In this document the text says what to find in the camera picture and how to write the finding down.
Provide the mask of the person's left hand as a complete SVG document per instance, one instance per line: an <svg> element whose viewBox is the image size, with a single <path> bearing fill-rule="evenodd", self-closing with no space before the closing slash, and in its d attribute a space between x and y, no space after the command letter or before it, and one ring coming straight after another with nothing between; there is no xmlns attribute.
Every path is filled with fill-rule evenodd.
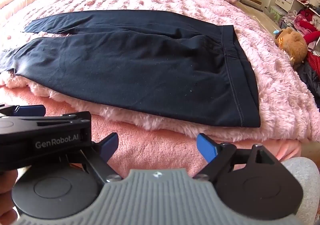
<svg viewBox="0 0 320 225"><path fill-rule="evenodd" d="M0 222L2 225L12 224L17 220L17 213L14 210L14 203L11 198L11 191L16 183L17 176L17 170L1 173Z"/></svg>

